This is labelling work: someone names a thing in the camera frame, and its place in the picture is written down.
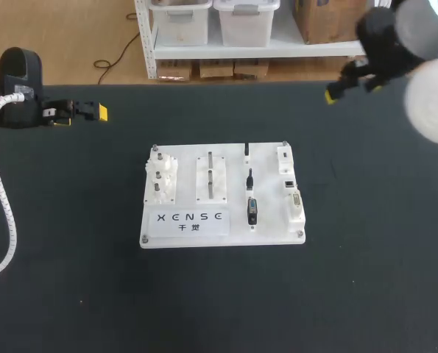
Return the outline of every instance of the black cable plug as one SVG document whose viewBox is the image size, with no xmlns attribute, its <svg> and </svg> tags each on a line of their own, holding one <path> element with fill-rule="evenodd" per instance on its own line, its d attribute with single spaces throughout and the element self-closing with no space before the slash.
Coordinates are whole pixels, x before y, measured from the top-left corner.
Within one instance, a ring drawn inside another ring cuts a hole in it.
<svg viewBox="0 0 438 353">
<path fill-rule="evenodd" d="M 250 168 L 250 174 L 247 177 L 247 190 L 253 190 L 253 176 Z"/>
</svg>

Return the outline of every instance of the white cable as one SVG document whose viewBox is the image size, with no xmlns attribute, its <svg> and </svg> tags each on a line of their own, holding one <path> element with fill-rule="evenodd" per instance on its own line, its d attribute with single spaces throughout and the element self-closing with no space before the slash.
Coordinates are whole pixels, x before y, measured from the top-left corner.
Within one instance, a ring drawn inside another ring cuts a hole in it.
<svg viewBox="0 0 438 353">
<path fill-rule="evenodd" d="M 9 96 L 2 96 L 0 98 L 0 110 L 4 105 L 8 103 L 23 101 L 24 99 L 25 97 L 24 94 L 22 93 L 14 93 L 14 94 L 10 94 Z M 6 268 L 6 266 L 9 265 L 11 259 L 13 258 L 15 253 L 15 246 L 18 240 L 17 233 L 15 230 L 13 211 L 11 210 L 10 202 L 7 199 L 6 191 L 4 190 L 1 177 L 0 177 L 0 201 L 1 201 L 1 205 L 3 206 L 4 214 L 6 215 L 7 228 L 9 229 L 10 232 L 10 245 L 7 249 L 6 256 L 0 263 L 0 272 L 1 272 Z"/>
</svg>

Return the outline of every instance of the black table surface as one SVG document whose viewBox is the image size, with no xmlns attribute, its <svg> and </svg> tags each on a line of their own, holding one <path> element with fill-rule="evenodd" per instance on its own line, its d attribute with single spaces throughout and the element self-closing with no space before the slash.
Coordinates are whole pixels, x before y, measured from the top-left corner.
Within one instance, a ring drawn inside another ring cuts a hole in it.
<svg viewBox="0 0 438 353">
<path fill-rule="evenodd" d="M 47 88 L 110 121 L 0 129 L 0 352 L 438 352 L 438 145 L 405 84 L 334 106 L 324 83 Z M 153 143 L 282 140 L 305 245 L 139 247 Z"/>
</svg>

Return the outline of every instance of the cardboard box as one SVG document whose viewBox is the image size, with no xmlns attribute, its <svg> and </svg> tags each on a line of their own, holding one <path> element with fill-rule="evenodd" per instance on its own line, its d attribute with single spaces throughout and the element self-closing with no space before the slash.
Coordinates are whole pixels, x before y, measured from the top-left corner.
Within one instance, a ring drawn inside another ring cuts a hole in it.
<svg viewBox="0 0 438 353">
<path fill-rule="evenodd" d="M 160 81 L 189 81 L 192 62 L 190 60 L 158 60 L 157 78 Z"/>
<path fill-rule="evenodd" d="M 233 76 L 232 60 L 200 60 L 201 79 Z"/>
<path fill-rule="evenodd" d="M 294 18 L 306 44 L 356 40 L 366 0 L 295 0 Z"/>
<path fill-rule="evenodd" d="M 235 75 L 243 75 L 244 78 L 254 77 L 262 79 L 268 73 L 268 59 L 238 59 L 235 61 Z"/>
</svg>

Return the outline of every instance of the metal peg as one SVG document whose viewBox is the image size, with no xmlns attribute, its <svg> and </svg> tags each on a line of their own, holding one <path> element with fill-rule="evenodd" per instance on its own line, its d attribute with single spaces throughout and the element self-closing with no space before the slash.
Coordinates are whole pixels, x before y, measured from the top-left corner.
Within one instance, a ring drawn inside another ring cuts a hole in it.
<svg viewBox="0 0 438 353">
<path fill-rule="evenodd" d="M 212 182 L 209 182 L 209 199 L 213 199 L 213 187 L 212 187 Z"/>
</svg>

